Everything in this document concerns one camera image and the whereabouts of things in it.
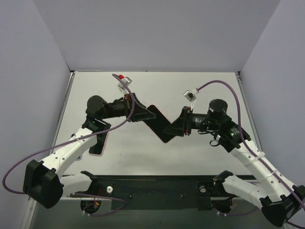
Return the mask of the black phone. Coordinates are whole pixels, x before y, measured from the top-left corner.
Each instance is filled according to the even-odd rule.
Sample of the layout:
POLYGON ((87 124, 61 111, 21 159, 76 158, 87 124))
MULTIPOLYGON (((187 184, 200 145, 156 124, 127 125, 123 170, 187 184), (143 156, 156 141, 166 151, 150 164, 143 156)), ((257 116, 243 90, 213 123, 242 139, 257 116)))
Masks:
POLYGON ((163 143, 169 143, 173 138, 175 138, 175 136, 171 134, 165 134, 163 131, 171 124, 171 121, 154 104, 149 105, 147 110, 155 114, 155 118, 145 120, 144 123, 163 143))

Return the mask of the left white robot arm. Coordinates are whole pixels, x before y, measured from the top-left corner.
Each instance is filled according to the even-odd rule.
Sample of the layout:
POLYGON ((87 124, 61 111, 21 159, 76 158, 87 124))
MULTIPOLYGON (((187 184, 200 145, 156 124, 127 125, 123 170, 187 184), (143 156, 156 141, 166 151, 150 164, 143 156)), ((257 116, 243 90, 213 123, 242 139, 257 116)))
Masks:
POLYGON ((137 99, 134 93, 106 102, 94 95, 89 98, 86 120, 67 144, 61 146, 41 161, 32 160, 26 166, 23 192, 46 209, 55 206, 62 196, 83 192, 91 197, 98 191, 94 176, 86 171, 63 177, 64 172, 86 150, 100 154, 103 151, 111 125, 105 119, 123 117, 128 122, 141 122, 156 117, 137 99))

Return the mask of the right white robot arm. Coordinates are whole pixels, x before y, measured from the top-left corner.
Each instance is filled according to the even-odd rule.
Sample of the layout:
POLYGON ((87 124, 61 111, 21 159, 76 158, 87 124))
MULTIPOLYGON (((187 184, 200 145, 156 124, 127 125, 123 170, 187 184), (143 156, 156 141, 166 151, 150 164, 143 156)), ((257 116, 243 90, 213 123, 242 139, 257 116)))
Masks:
POLYGON ((228 104, 222 99, 209 103, 206 114, 194 114, 185 106, 180 116, 164 129, 164 133, 183 137, 192 130, 211 134, 217 145, 238 159, 258 181, 256 186, 224 171, 213 179, 218 195, 233 194, 258 207, 274 226, 288 223, 305 202, 305 187, 286 179, 265 157, 255 142, 227 115, 228 104))

